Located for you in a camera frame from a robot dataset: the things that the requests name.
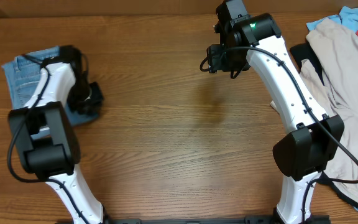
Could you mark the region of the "light blue denim jeans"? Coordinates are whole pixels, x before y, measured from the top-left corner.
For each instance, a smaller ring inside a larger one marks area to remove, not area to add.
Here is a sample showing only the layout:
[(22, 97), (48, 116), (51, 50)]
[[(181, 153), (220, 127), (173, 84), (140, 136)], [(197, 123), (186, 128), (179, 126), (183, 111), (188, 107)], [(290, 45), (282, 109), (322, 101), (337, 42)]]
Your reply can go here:
[[(39, 50), (27, 55), (43, 60), (49, 57), (56, 57), (60, 54), (60, 47), (55, 46), (45, 50)], [(12, 109), (23, 108), (25, 103), (30, 100), (40, 80), (40, 67), (38, 64), (16, 56), (13, 61), (2, 66), (12, 102)], [(99, 118), (98, 114), (86, 115), (76, 111), (70, 111), (68, 105), (65, 111), (72, 126), (77, 126), (91, 122)]]

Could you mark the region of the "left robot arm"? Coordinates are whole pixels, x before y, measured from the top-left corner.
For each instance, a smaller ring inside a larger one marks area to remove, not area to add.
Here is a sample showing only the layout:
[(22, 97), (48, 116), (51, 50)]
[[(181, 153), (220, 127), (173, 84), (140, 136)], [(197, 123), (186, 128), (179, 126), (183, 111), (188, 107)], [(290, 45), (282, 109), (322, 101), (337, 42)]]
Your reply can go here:
[[(74, 126), (99, 118), (104, 96), (90, 82), (85, 54), (72, 45), (17, 56), (3, 65), (12, 101), (7, 152), (11, 175), (25, 183), (45, 183), (60, 197), (73, 223), (110, 223), (80, 169)], [(12, 166), (16, 151), (30, 180)]]

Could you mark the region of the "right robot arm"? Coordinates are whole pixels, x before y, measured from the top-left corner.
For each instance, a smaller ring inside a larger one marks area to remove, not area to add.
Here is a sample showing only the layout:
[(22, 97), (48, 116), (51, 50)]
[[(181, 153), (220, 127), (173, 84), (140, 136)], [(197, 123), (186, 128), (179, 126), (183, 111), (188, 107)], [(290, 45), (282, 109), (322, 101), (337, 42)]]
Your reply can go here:
[(253, 68), (275, 103), (285, 137), (273, 147), (283, 174), (280, 200), (271, 216), (246, 217), (246, 223), (330, 223), (312, 215), (313, 187), (332, 160), (344, 130), (339, 116), (328, 116), (300, 78), (282, 32), (268, 14), (252, 17), (242, 1), (223, 1), (216, 8), (214, 31), (220, 43), (207, 49), (202, 71), (229, 72), (235, 79)]

